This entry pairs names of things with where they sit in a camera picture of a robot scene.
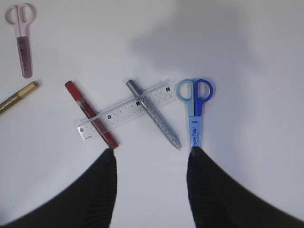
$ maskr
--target blue blade cover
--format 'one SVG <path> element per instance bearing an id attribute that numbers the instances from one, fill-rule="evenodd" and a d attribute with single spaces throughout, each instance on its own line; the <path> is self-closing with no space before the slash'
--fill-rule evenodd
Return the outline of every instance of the blue blade cover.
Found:
<path id="1" fill-rule="evenodd" d="M 201 147 L 201 116 L 189 116 L 190 141 L 193 146 Z"/>

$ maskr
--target scissors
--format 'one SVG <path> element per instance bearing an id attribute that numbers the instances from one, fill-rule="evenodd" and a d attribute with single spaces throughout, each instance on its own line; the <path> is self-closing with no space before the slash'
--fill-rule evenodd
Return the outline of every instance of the scissors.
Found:
<path id="1" fill-rule="evenodd" d="M 189 99 L 182 97 L 180 93 L 181 87 L 186 83 L 191 85 L 191 97 Z M 200 97 L 200 83 L 205 83 L 209 87 L 210 92 L 206 98 Z M 193 146 L 201 147 L 202 109 L 213 95 L 212 84 L 205 79 L 185 79 L 178 84 L 176 94 L 179 100 L 188 106 L 191 148 Z"/>
<path id="2" fill-rule="evenodd" d="M 25 8 L 29 8 L 29 19 L 25 18 Z M 15 19 L 12 20 L 12 14 L 14 12 Z M 29 25 L 34 21 L 36 17 L 35 8 L 27 3 L 10 6 L 5 12 L 5 20 L 7 23 L 15 28 L 15 34 L 17 38 L 19 59 L 21 64 L 21 71 L 24 78 L 30 78 L 32 76 L 32 63 L 29 47 Z"/>

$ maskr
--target pink scissors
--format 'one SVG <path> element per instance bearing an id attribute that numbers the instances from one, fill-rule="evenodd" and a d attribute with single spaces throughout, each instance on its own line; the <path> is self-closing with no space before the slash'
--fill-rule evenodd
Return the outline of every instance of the pink scissors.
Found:
<path id="1" fill-rule="evenodd" d="M 29 8 L 29 19 L 25 18 L 25 8 Z M 12 20 L 12 13 L 14 12 L 15 20 Z M 24 78 L 32 76 L 32 63 L 29 47 L 29 25 L 36 17 L 35 8 L 27 3 L 17 6 L 10 6 L 5 12 L 5 20 L 15 28 L 17 38 L 18 52 L 21 64 L 21 71 Z"/>

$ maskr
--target blue scissors handle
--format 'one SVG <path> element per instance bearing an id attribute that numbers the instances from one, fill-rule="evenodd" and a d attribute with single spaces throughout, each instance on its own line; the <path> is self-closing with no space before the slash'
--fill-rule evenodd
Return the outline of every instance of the blue scissors handle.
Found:
<path id="1" fill-rule="evenodd" d="M 186 84 L 186 83 L 190 83 L 190 87 L 191 87 L 191 97 L 186 99 L 184 97 L 181 96 L 181 87 Z M 184 102 L 187 107 L 188 107 L 188 113 L 189 113 L 189 116 L 194 116 L 195 115 L 195 112 L 194 112 L 194 82 L 192 79 L 185 79 L 185 80 L 182 80 L 178 85 L 177 85 L 177 88 L 176 88 L 176 95 L 177 97 L 179 98 L 180 101 Z"/>
<path id="2" fill-rule="evenodd" d="M 205 83 L 209 87 L 209 95 L 206 98 L 200 97 L 200 83 Z M 210 100 L 213 95 L 213 87 L 212 84 L 205 79 L 198 79 L 194 83 L 194 101 L 195 101 L 195 116 L 201 116 L 203 105 L 205 102 Z"/>
<path id="3" fill-rule="evenodd" d="M 181 96 L 181 87 L 186 83 L 191 85 L 191 97 L 188 99 Z M 206 98 L 200 97 L 199 83 L 205 83 L 209 87 L 210 92 Z M 212 84 L 205 79 L 185 79 L 177 85 L 176 94 L 177 97 L 188 106 L 189 116 L 201 116 L 204 103 L 210 100 L 213 95 L 213 87 Z"/>

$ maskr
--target red pen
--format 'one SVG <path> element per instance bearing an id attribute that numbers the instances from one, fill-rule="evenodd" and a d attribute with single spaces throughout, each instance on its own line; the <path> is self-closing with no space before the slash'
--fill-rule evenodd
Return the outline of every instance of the red pen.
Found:
<path id="1" fill-rule="evenodd" d="M 89 102 L 73 82 L 68 81 L 65 83 L 65 86 L 88 119 L 97 116 L 94 108 L 89 104 Z M 100 119 L 93 120 L 91 123 L 111 149 L 115 149 L 119 146 L 114 136 L 108 131 L 107 127 L 102 123 Z"/>

